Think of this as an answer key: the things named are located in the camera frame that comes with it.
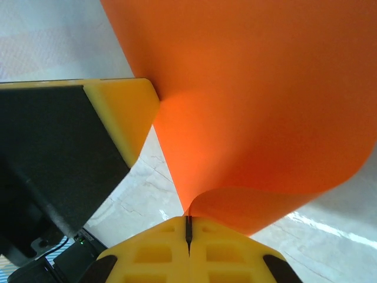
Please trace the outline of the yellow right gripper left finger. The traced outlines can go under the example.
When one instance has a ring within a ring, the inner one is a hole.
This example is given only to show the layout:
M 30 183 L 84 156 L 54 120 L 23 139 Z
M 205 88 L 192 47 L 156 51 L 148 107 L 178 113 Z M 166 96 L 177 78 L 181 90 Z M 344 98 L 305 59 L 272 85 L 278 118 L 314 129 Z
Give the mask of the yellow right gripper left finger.
M 115 256 L 107 282 L 189 282 L 186 218 L 171 218 L 102 252 Z

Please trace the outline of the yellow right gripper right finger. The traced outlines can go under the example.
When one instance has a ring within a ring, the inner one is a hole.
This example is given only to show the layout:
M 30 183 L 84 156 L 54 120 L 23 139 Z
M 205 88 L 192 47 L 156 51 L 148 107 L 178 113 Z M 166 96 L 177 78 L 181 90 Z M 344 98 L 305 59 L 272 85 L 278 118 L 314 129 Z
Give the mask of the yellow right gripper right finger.
M 190 282 L 282 282 L 283 256 L 234 230 L 188 218 Z

